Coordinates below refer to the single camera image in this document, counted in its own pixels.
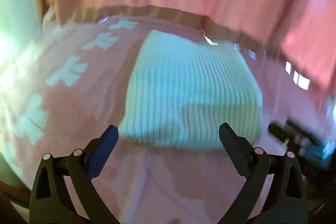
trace folded cloth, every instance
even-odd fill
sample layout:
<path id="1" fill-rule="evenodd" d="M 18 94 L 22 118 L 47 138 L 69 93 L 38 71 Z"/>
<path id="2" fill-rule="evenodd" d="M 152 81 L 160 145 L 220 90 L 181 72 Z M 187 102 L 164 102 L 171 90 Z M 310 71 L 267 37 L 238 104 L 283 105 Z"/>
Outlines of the folded cloth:
<path id="1" fill-rule="evenodd" d="M 224 122 L 250 142 L 260 136 L 261 105 L 261 90 L 232 43 L 198 45 L 153 30 L 130 77 L 119 133 L 154 146 L 222 149 Z"/>

